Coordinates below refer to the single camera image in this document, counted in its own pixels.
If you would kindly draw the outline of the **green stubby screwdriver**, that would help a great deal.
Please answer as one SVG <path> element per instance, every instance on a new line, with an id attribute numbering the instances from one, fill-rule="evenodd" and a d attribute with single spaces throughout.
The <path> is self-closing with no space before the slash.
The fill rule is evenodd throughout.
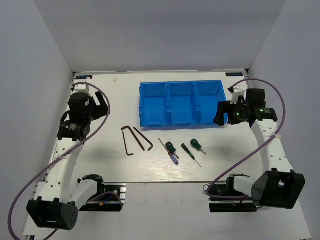
<path id="1" fill-rule="evenodd" d="M 196 140 L 196 139 L 192 139 L 190 141 L 190 144 L 198 151 L 200 151 L 201 153 L 206 155 L 206 152 L 202 149 L 202 146 L 200 145 L 200 143 Z"/>
<path id="2" fill-rule="evenodd" d="M 175 149 L 174 145 L 170 141 L 168 141 L 165 144 L 165 146 L 177 159 L 179 159 L 179 156 L 176 153 L 176 149 Z"/>

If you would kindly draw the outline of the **black green precision screwdriver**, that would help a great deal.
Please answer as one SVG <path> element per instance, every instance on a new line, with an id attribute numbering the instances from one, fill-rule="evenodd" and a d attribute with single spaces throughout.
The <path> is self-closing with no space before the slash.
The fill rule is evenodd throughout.
<path id="1" fill-rule="evenodd" d="M 200 167 L 202 167 L 196 160 L 195 156 L 192 154 L 192 152 L 188 149 L 188 147 L 184 143 L 181 144 L 181 147 L 192 158 L 193 161 L 195 161 Z"/>

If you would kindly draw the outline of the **short dark red hex key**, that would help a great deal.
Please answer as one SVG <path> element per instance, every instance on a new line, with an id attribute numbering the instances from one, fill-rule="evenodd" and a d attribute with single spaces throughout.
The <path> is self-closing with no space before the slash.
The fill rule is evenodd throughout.
<path id="1" fill-rule="evenodd" d="M 132 138 L 132 140 L 140 147 L 140 149 L 142 151 L 146 150 L 145 147 L 143 146 L 142 142 L 138 139 L 137 135 L 134 133 L 133 128 L 126 125 L 121 128 L 121 131 L 122 132 L 127 131 L 129 133 L 130 137 Z"/>

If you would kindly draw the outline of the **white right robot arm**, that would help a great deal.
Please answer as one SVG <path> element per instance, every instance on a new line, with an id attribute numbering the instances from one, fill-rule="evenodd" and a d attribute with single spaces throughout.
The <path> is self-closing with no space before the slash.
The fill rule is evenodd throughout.
<path id="1" fill-rule="evenodd" d="M 257 207 L 292 209 L 304 186 L 305 177 L 296 173 L 285 154 L 278 129 L 278 117 L 267 108 L 264 89 L 244 91 L 240 86 L 229 88 L 232 98 L 218 103 L 213 122 L 237 125 L 248 123 L 258 143 L 263 171 L 258 178 L 230 174 L 226 185 L 211 185 L 206 193 L 212 199 L 251 199 Z"/>

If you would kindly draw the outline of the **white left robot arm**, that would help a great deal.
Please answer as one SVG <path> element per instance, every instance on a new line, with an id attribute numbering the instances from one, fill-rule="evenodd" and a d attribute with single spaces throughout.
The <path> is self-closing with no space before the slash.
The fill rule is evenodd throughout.
<path id="1" fill-rule="evenodd" d="M 60 120 L 56 152 L 58 162 L 50 167 L 45 185 L 36 200 L 29 200 L 26 210 L 39 228 L 72 230 L 79 210 L 90 198 L 105 196 L 106 187 L 99 175 L 86 175 L 70 192 L 77 159 L 89 139 L 92 121 L 108 115 L 108 106 L 101 92 L 92 97 L 88 90 L 77 90 L 68 101 L 69 110 Z"/>

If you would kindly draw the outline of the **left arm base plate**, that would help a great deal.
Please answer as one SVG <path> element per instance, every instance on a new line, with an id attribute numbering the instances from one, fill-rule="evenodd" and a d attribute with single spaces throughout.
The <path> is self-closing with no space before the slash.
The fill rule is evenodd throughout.
<path id="1" fill-rule="evenodd" d="M 86 203 L 80 212 L 120 212 L 126 199 L 126 183 L 104 183 L 99 192 Z"/>

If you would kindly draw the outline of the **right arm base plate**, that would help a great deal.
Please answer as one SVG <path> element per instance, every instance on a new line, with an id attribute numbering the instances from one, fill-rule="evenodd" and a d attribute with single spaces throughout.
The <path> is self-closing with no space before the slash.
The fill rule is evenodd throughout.
<path id="1" fill-rule="evenodd" d="M 242 192 L 234 189 L 234 178 L 245 177 L 244 174 L 230 174 L 226 181 L 215 184 L 210 190 L 210 195 L 218 197 L 209 198 L 210 213 L 253 213 L 257 212 L 260 207 L 255 206 L 252 199 L 244 195 Z"/>

